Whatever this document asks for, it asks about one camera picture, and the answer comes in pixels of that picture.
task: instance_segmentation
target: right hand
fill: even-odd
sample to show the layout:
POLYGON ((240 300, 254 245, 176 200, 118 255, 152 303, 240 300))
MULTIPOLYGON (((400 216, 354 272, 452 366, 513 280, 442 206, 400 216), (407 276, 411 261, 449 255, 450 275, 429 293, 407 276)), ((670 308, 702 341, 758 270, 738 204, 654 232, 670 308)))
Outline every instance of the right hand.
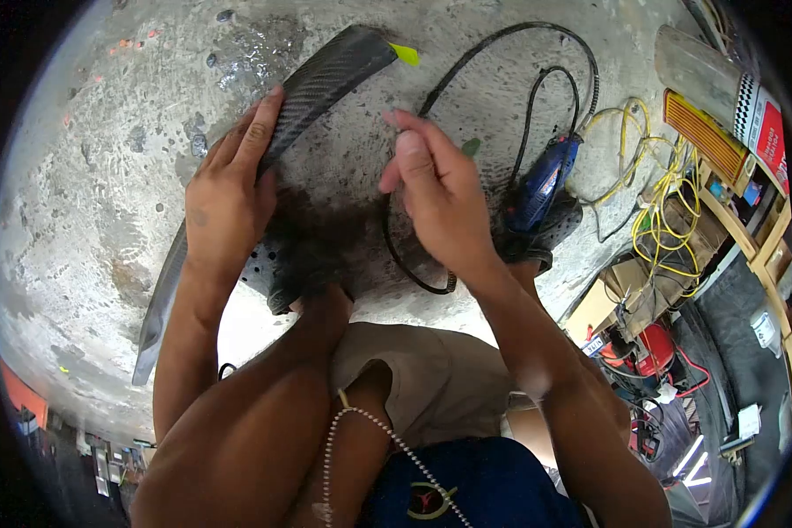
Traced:
POLYGON ((423 248, 465 281, 480 280, 501 260, 475 163, 433 122, 395 110, 384 118, 403 132, 378 188, 404 182, 404 205, 423 248))

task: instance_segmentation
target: coiled yellow wire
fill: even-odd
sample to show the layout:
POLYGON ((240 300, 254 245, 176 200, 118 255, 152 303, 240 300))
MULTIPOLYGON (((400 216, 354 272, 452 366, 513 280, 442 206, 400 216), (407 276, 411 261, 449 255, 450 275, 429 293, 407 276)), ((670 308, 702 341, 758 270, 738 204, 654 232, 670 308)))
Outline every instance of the coiled yellow wire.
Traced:
POLYGON ((640 100, 638 97, 629 97, 624 108, 606 108, 602 111, 599 111, 593 116, 590 123, 588 123, 586 128, 583 130, 581 134, 582 137, 586 138, 586 135, 592 130, 592 127, 596 122, 601 121, 606 116, 616 114, 622 115, 622 132, 620 136, 621 145, 619 147, 619 172, 622 174, 622 176, 618 181, 616 181, 613 187, 611 187, 605 194, 598 197, 593 202, 590 202, 590 204, 592 206, 601 205, 623 187, 631 187, 631 184, 634 180, 635 171, 638 169, 640 163, 642 163, 642 161, 650 155, 657 166, 659 166, 660 169, 664 171, 664 175, 652 187, 653 198, 651 199, 651 203, 640 211, 640 213, 637 215, 637 218, 634 220, 633 226, 631 227, 631 238, 634 244, 634 250, 640 256, 640 258, 652 264, 651 270, 649 272, 649 282, 652 283, 652 286, 654 285, 656 270, 658 268, 665 269, 671 271, 672 273, 695 279, 695 288, 691 292, 685 292, 682 294, 683 297, 692 297, 698 291, 700 285, 697 283, 697 279, 701 276, 701 269, 698 268, 695 252, 689 246, 689 238, 693 235, 695 228, 697 227, 698 218, 701 216, 701 201, 698 198, 700 183, 698 181, 697 150, 689 141, 686 140, 686 138, 681 135, 678 136, 677 142, 675 144, 666 138, 652 136, 649 121, 649 110, 645 106, 643 100, 640 100), (640 124, 640 122, 637 121, 637 119, 631 113, 634 105, 639 106, 639 108, 641 108, 643 111, 643 124, 640 124), (639 142, 637 142, 633 160, 627 167, 625 167, 627 127, 629 123, 633 123, 637 129, 637 132, 639 132, 639 142), (668 147, 674 153, 669 166, 664 166, 660 160, 657 159, 657 156, 654 155, 654 147, 657 143, 668 145, 668 147), (686 159, 686 163, 681 165, 681 160, 683 159, 686 159), (693 175, 691 180, 687 179, 684 175, 690 168, 692 168, 693 175), (687 185, 692 192, 693 199, 691 201, 694 202, 692 205, 687 203, 683 193, 680 192, 684 185, 687 185), (665 200, 673 194, 677 194, 683 206, 693 217, 692 223, 686 234, 679 234, 677 231, 675 231, 669 225, 669 223, 665 221, 665 217, 663 216, 665 200), (647 230, 641 231, 640 226, 646 217, 651 218, 651 225, 647 230), (667 245, 663 242, 664 234, 671 235, 680 241, 680 243, 678 243, 676 246, 667 245), (641 251, 639 246, 640 239, 649 235, 655 241, 656 248, 653 257, 649 257, 646 253, 641 251), (686 248, 690 258, 693 260, 693 272, 675 269, 667 264, 663 264, 663 261, 660 260, 661 251, 674 252, 682 248, 686 248))

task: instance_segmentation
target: blue label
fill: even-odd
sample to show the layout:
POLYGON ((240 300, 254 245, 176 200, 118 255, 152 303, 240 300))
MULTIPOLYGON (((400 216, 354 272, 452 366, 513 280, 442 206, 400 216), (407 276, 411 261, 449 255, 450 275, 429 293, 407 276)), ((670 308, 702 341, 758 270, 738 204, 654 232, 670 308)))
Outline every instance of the blue label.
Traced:
POLYGON ((593 339, 590 340, 589 343, 581 347, 581 351, 587 355, 587 357, 594 356, 599 350, 605 347, 605 343, 602 341, 600 335, 596 335, 593 339))

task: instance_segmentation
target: red wire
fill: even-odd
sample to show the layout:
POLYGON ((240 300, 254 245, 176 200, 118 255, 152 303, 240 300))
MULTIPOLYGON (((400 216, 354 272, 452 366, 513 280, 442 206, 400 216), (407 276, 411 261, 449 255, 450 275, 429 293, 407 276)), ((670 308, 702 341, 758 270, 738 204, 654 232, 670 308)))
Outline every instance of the red wire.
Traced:
POLYGON ((709 373, 709 371, 708 371, 706 368, 702 367, 701 365, 697 365, 697 364, 695 364, 695 363, 693 363, 693 362, 689 361, 689 358, 688 358, 688 357, 686 357, 686 352, 684 352, 684 351, 683 351, 683 349, 682 349, 680 346, 678 346, 678 345, 675 345, 675 346, 676 346, 677 350, 678 350, 678 351, 681 353, 681 355, 683 356, 683 360, 684 360, 684 361, 686 361, 686 364, 687 364, 687 365, 689 365, 690 367, 697 368, 697 370, 700 370, 701 372, 703 372, 703 373, 704 373, 704 374, 707 376, 707 379, 705 379, 705 380, 704 380, 703 382, 701 382, 700 384, 698 384, 698 385, 696 385, 696 386, 694 386, 694 387, 691 387, 691 388, 689 388, 689 389, 688 389, 686 392, 679 392, 679 393, 677 393, 677 394, 675 395, 677 398, 682 398, 682 397, 684 397, 684 396, 687 396, 687 395, 689 395, 689 394, 692 394, 692 393, 693 393, 693 392, 695 392, 696 390, 698 390, 698 389, 702 388, 703 386, 707 385, 707 384, 709 383, 709 381, 710 381, 710 373, 709 373))

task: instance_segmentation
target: black shoe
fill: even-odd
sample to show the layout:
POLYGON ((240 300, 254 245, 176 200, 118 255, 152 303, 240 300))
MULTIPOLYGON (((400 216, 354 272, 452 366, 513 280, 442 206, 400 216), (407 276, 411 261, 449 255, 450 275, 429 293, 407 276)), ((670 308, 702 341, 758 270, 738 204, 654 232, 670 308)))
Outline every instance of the black shoe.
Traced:
POLYGON ((560 189, 534 233, 506 231, 496 238, 496 251, 507 264, 539 261, 540 275, 551 269, 551 252, 578 229, 582 218, 583 207, 578 200, 560 189))
POLYGON ((344 269, 343 259, 324 243, 275 221, 246 259, 241 281, 267 298, 274 315, 282 315, 296 299, 325 291, 329 284, 342 284, 344 269))

